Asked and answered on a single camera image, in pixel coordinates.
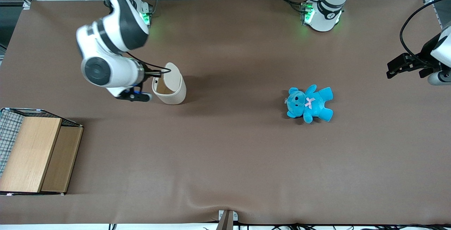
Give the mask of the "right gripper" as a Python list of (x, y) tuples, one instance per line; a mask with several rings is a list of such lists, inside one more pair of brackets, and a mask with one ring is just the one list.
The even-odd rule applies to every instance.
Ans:
[(149, 68), (144, 63), (138, 63), (137, 79), (134, 83), (134, 87), (142, 87), (142, 84), (149, 77), (153, 77), (156, 80), (161, 79), (163, 77), (163, 75), (156, 75), (156, 73), (166, 73), (166, 69), (154, 70)]

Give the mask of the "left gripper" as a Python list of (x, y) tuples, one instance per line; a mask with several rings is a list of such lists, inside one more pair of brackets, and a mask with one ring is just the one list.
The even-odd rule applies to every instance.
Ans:
[[(450, 68), (451, 65), (451, 25), (446, 24), (436, 36), (427, 41), (419, 52), (419, 58), (427, 63), (430, 68), (419, 71), (421, 79), (439, 79), (439, 72)], [(387, 79), (391, 79), (397, 74), (411, 72), (420, 69), (420, 62), (408, 53), (402, 53), (387, 63)]]

